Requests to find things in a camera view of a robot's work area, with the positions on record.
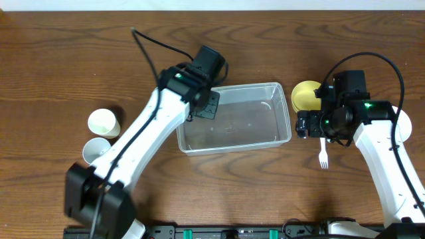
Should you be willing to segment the white cup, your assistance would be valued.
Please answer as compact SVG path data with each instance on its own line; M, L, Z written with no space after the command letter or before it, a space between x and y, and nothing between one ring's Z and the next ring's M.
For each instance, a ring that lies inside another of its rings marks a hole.
M88 118L89 130L101 137L113 139L120 134L120 124L111 110L98 109L93 111Z

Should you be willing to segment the clear plastic container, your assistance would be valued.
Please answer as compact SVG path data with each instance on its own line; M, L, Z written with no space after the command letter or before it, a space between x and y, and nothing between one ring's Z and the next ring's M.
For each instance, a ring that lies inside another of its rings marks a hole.
M213 88L220 98L214 119L195 117L177 128L188 156L279 147L292 138L290 115L278 82Z

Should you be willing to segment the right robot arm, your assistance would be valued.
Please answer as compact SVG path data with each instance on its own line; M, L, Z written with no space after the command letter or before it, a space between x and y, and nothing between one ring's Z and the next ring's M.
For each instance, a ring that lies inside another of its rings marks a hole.
M354 220L325 223L322 238L423 238L424 186L406 152L404 142L412 123L400 108L372 101L364 84L322 86L304 81L292 91L300 138L354 143L364 157L384 214L381 232Z

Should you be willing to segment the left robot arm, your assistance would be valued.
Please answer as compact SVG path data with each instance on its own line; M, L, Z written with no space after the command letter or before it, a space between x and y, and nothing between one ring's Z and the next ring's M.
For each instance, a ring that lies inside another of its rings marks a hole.
M136 120L115 144L87 167L75 163L65 177L65 214L88 229L89 238L141 238L131 198L143 170L168 136L188 117L214 119L211 110L228 64L193 61L163 70Z

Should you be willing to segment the grey cup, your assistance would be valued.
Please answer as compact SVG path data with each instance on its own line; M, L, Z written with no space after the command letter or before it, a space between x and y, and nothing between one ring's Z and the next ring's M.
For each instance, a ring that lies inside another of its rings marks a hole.
M88 141L82 150L83 160L91 164L95 159L103 155L111 147L110 142L103 137L95 137Z

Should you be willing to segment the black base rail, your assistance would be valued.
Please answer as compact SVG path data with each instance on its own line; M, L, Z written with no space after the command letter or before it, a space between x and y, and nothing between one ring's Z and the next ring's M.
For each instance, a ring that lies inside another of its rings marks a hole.
M423 238L424 223L408 218L388 227L359 224L352 218L302 222L292 218L282 226L130 226L124 238L145 239L285 239L285 238Z

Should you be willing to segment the white bowl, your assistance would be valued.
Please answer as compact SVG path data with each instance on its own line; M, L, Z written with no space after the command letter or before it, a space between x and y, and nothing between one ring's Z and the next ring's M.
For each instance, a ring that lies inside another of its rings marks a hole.
M401 110L395 131L396 142L405 142L411 136L411 134L412 122L408 114L404 110Z

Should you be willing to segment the yellow bowl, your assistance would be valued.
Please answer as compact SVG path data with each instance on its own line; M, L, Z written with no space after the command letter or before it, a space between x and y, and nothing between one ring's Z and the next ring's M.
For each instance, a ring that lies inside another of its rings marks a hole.
M320 86L319 82L306 80L294 87L291 99L295 113L321 109L321 100L315 97L315 90Z

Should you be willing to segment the pink fork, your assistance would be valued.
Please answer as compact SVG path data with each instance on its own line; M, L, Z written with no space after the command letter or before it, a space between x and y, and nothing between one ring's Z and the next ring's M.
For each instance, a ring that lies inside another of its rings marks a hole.
M320 146L321 146L321 151L319 152L320 166L322 169L328 169L329 160L328 160L328 154L326 151L326 139L324 137L320 138Z

